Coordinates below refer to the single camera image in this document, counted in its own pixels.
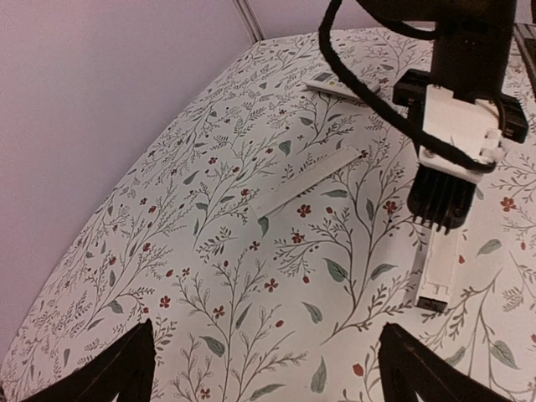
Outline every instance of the black cable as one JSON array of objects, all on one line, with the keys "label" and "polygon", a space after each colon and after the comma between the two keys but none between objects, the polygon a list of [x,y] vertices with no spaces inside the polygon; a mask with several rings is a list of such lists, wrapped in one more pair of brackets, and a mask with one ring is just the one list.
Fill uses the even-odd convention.
[{"label": "black cable", "polygon": [[386,120],[391,126],[405,134],[413,142],[467,170],[472,170],[478,173],[492,172],[495,169],[495,163],[489,165],[479,163],[460,149],[427,134],[420,127],[413,126],[387,102],[374,94],[344,65],[338,57],[337,52],[333,50],[331,43],[331,29],[342,2],[343,0],[332,0],[329,3],[322,24],[318,29],[320,50],[329,66],[332,68],[332,71],[338,76],[341,82],[343,82],[355,95],[359,96],[359,98],[367,103],[382,119]]}]

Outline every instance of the white plastic strip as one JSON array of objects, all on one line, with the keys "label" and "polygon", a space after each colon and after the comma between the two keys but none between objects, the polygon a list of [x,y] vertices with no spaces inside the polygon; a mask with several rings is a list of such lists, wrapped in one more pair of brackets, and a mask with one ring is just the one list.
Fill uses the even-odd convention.
[{"label": "white plastic strip", "polygon": [[451,230],[449,234],[432,231],[416,306],[437,311],[448,308],[456,285],[459,239],[458,229]]},{"label": "white plastic strip", "polygon": [[255,212],[257,219],[263,218],[358,157],[359,153],[354,147],[341,148],[333,155],[282,184],[279,188],[262,194],[253,201],[250,207]]}]

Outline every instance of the floral tablecloth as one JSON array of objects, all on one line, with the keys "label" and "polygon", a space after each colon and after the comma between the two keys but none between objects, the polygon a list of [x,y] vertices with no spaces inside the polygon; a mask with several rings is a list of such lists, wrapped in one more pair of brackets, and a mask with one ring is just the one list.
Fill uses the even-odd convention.
[{"label": "floral tablecloth", "polygon": [[[382,96],[431,46],[384,29],[333,41]],[[452,309],[413,307],[428,232],[405,197],[412,144],[367,106],[305,90],[327,69],[315,34],[267,40],[149,147],[47,281],[2,366],[8,400],[56,382],[151,318],[153,400],[382,400],[377,352],[397,322],[515,399],[536,383],[536,149],[479,186]],[[515,45],[505,91],[535,105]],[[263,193],[352,145],[360,157],[257,220]]]}]

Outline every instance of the red flower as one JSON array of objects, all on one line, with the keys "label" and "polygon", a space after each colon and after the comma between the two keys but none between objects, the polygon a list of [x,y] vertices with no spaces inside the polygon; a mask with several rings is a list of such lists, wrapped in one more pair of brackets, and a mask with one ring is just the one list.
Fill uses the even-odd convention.
[{"label": "red flower", "polygon": [[510,209],[517,209],[518,208],[518,207],[516,207],[516,204],[515,204],[515,201],[513,200],[513,198],[508,198],[508,197],[505,197],[505,198],[502,199],[501,205],[503,206],[502,210],[504,212],[510,212]]},{"label": "red flower", "polygon": [[384,205],[384,209],[387,211],[387,215],[392,215],[398,207],[396,206],[395,201],[387,201]]},{"label": "red flower", "polygon": [[168,308],[169,303],[171,302],[171,299],[167,296],[164,296],[160,299],[160,307]]},{"label": "red flower", "polygon": [[279,286],[279,283],[276,282],[274,278],[270,279],[270,283],[265,283],[265,289],[268,289],[269,293],[273,293],[275,289]]},{"label": "red flower", "polygon": [[216,315],[216,319],[223,317],[225,315],[224,307],[220,306],[219,308],[215,308],[213,313]]},{"label": "red flower", "polygon": [[300,216],[302,218],[305,218],[306,216],[308,216],[310,213],[311,213],[311,205],[305,205],[303,204],[299,209],[298,209],[298,213],[300,214]]},{"label": "red flower", "polygon": [[201,394],[201,399],[210,399],[210,388],[202,388],[199,393]]},{"label": "red flower", "polygon": [[292,232],[292,241],[294,244],[300,244],[305,239],[304,234],[300,234],[300,231],[298,230],[296,233]]},{"label": "red flower", "polygon": [[363,377],[364,371],[363,371],[363,367],[361,367],[361,364],[355,364],[355,365],[353,366],[353,372],[354,372],[355,375],[357,375],[358,377]]}]

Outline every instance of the white bracket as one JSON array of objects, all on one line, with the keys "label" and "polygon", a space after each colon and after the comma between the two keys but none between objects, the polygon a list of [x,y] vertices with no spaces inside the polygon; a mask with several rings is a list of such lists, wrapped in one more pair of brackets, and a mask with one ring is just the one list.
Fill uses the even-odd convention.
[{"label": "white bracket", "polygon": [[[488,100],[475,104],[453,98],[451,90],[436,85],[426,88],[423,130],[461,149],[480,163],[498,162],[504,157],[497,107]],[[482,173],[469,171],[421,147],[419,163],[428,168],[478,184]]]},{"label": "white bracket", "polygon": [[432,230],[415,305],[443,312],[451,303],[458,269],[460,230],[445,234]]}]

